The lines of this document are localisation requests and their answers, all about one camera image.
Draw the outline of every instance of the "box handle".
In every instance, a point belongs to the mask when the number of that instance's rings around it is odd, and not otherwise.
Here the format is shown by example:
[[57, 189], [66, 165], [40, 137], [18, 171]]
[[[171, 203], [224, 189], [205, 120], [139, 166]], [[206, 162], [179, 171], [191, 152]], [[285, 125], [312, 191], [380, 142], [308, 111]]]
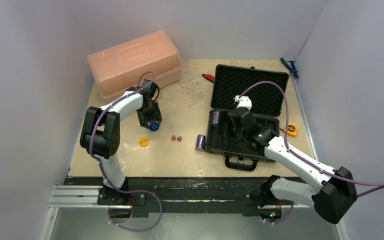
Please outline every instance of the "box handle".
[[245, 163], [239, 163], [239, 161], [243, 161], [244, 157], [239, 156], [237, 162], [230, 162], [230, 156], [224, 156], [224, 164], [226, 167], [230, 169], [236, 169], [236, 170], [244, 170], [244, 171], [253, 171], [257, 167], [258, 160], [252, 160], [252, 165], [248, 165]]

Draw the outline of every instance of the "tape measure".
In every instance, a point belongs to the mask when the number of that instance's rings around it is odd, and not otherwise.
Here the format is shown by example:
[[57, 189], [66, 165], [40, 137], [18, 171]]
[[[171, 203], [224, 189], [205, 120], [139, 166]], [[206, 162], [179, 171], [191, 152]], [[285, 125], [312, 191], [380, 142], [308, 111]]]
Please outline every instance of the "tape measure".
[[297, 132], [298, 132], [298, 128], [295, 124], [293, 123], [289, 123], [287, 125], [287, 134], [292, 136], [292, 137], [295, 137], [297, 135]]

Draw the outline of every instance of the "beige table surface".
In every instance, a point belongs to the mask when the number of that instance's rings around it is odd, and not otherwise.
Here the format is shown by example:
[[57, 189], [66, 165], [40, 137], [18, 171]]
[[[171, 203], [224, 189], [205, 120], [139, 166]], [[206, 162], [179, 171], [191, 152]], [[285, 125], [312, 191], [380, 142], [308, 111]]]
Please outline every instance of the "beige table surface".
[[[296, 176], [289, 169], [276, 162], [260, 161], [254, 171], [227, 168], [221, 154], [211, 154], [195, 150], [197, 135], [207, 134], [210, 102], [213, 84], [201, 75], [214, 74], [218, 64], [286, 72], [288, 70], [279, 60], [236, 60], [236, 59], [184, 59], [181, 80], [161, 89], [158, 102], [162, 123], [158, 131], [140, 127], [138, 116], [133, 112], [120, 124], [121, 144], [117, 151], [121, 169], [128, 177], [283, 177]], [[294, 84], [291, 78], [286, 88], [289, 103], [289, 121], [298, 132], [288, 141], [299, 150], [312, 156], [308, 135]], [[89, 106], [106, 105], [94, 84]], [[285, 103], [278, 117], [281, 126], [285, 125]], [[181, 142], [172, 141], [171, 136], [182, 136]], [[139, 146], [141, 137], [149, 138], [149, 145]], [[77, 141], [69, 177], [100, 177], [95, 160]]]

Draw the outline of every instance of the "open case lid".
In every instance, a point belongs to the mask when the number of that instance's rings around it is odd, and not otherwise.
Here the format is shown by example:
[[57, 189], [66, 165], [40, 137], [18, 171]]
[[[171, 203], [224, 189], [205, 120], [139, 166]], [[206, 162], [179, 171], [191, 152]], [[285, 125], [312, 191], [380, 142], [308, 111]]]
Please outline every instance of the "open case lid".
[[[217, 65], [212, 89], [211, 107], [213, 109], [234, 109], [234, 97], [240, 95], [251, 85], [261, 81], [271, 81], [285, 91], [289, 75], [286, 72], [264, 71], [259, 69]], [[260, 84], [251, 89], [247, 97], [252, 101], [251, 112], [259, 115], [278, 117], [281, 114], [283, 96], [277, 87]]]

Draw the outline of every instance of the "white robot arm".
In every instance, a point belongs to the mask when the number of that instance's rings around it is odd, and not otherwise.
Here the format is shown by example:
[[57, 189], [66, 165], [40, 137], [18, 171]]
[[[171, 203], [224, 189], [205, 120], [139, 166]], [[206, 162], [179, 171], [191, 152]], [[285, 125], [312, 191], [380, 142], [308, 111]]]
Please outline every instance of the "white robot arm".
[[[145, 80], [143, 85], [145, 86], [148, 83], [149, 81]], [[119, 189], [126, 180], [117, 157], [117, 149], [120, 146], [120, 122], [134, 111], [137, 111], [139, 123], [142, 127], [149, 129], [155, 124], [158, 126], [162, 121], [158, 102], [152, 100], [158, 86], [152, 83], [150, 87], [142, 92], [133, 94], [134, 90], [137, 89], [139, 87], [129, 88], [123, 94], [126, 97], [121, 101], [114, 101], [100, 108], [89, 107], [86, 111], [80, 136], [81, 147], [85, 148], [89, 153], [92, 131], [97, 118], [105, 109], [111, 107], [101, 120], [102, 125], [104, 125], [103, 131], [97, 130], [94, 136], [93, 154], [102, 162], [102, 168], [107, 178]], [[107, 181], [104, 181], [104, 184], [109, 188], [113, 187]]]
[[[251, 100], [236, 96], [237, 107], [230, 111], [230, 119], [236, 135], [252, 150], [274, 160], [298, 175], [304, 182], [294, 182], [280, 176], [271, 176], [261, 186], [262, 205], [270, 200], [289, 200], [312, 207], [325, 220], [337, 224], [357, 200], [354, 184], [337, 180], [325, 173], [353, 179], [346, 168], [339, 170], [318, 162], [295, 147], [285, 146], [285, 140], [277, 129], [258, 127], [253, 117]], [[290, 152], [298, 154], [322, 170], [318, 171]]]

